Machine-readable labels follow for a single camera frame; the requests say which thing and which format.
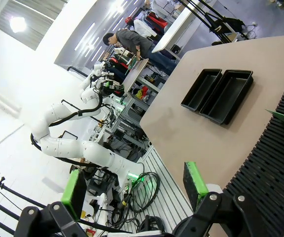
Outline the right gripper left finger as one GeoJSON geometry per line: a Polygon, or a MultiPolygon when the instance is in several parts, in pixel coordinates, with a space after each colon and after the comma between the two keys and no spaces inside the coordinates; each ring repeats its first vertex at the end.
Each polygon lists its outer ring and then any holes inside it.
{"type": "Polygon", "coordinates": [[[16,230],[16,237],[85,237],[78,221],[81,219],[86,195],[86,182],[81,170],[74,170],[61,200],[39,209],[23,209],[16,230]]]}

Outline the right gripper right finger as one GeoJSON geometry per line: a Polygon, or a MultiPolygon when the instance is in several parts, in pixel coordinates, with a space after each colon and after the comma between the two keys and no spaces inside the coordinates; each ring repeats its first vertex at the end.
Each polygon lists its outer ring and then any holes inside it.
{"type": "Polygon", "coordinates": [[[196,163],[184,163],[183,184],[193,214],[174,229],[176,237],[206,237],[212,225],[220,224],[229,237],[266,237],[268,232],[249,194],[234,196],[209,191],[196,163]]]}

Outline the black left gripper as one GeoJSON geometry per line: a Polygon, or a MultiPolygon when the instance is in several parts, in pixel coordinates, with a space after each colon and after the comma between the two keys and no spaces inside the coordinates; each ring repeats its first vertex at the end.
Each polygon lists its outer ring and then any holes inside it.
{"type": "Polygon", "coordinates": [[[123,95],[124,85],[113,80],[105,80],[101,82],[99,91],[102,95],[123,95]]]}

